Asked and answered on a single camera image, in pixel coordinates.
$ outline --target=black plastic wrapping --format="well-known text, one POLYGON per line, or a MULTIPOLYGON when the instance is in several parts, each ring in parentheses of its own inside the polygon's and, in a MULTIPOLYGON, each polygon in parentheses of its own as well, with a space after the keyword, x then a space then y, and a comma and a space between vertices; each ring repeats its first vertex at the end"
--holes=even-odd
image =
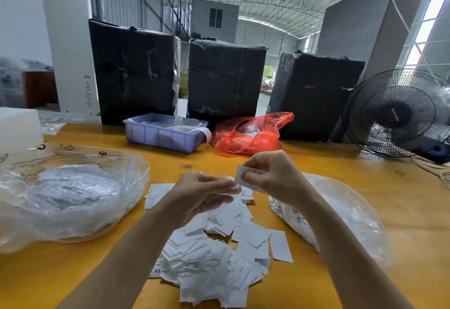
POLYGON ((265 61, 265 47, 190 40, 188 116, 209 128, 255 116, 265 61))
POLYGON ((326 142, 339 120, 364 61, 297 51, 282 53, 267 113, 293 112, 280 139, 326 142))
POLYGON ((180 87, 180 39, 89 20, 102 123, 146 113, 173 116, 180 87))

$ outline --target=wooden table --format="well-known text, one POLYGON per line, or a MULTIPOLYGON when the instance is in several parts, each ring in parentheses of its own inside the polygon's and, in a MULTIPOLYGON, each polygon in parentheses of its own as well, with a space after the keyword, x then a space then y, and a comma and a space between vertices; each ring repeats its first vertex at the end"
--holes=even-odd
MULTIPOLYGON (((176 182, 189 170, 234 175, 237 165, 247 159, 216 152, 205 144, 191 155, 129 144, 122 127, 68 124, 46 140, 140 153, 151 166, 149 183, 176 182)), ((411 163, 362 157, 354 145, 284 142, 283 148, 302 171, 339 180, 373 205, 388 231, 395 262, 383 268, 414 306, 450 306, 450 191, 436 176, 411 163)), ((250 288, 247 308, 340 308, 321 256, 270 211, 267 196, 255 193, 254 205, 248 208, 256 223, 286 231, 294 264, 272 261, 269 274, 250 288)), ((56 306, 143 213, 142 200, 115 228, 95 240, 39 242, 0 255, 0 307, 56 306)), ((190 307, 178 302, 179 293, 177 287, 159 279, 148 280, 135 308, 190 307)), ((219 307, 216 300, 197 306, 219 307)))

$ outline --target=fan guard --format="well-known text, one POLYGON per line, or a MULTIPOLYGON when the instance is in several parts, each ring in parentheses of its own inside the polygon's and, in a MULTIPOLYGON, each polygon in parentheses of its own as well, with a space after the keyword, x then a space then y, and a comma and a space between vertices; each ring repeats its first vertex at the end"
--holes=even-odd
POLYGON ((450 136, 450 84, 428 71, 377 74, 352 92, 342 116, 358 147, 387 157, 429 151, 450 136))

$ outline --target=purple plastic tray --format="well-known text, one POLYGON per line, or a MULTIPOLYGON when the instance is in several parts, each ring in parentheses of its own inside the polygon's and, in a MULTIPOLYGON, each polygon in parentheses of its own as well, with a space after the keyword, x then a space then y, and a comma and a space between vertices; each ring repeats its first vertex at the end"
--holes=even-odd
MULTIPOLYGON (((206 138, 203 132, 183 132, 143 123, 162 122, 174 118, 174 116, 167 116, 165 114, 149 113, 125 119, 123 122, 127 133, 127 141, 157 146, 182 153, 194 152, 206 138)), ((206 127, 206 125, 208 125, 208 122, 202 123, 202 127, 206 127)))

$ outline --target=window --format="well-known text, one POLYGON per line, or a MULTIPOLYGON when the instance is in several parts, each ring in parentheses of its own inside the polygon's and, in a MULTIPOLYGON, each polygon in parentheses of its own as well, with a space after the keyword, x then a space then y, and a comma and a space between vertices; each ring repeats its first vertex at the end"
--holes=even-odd
POLYGON ((209 11, 209 26, 213 28, 222 28, 223 10, 211 8, 209 11))

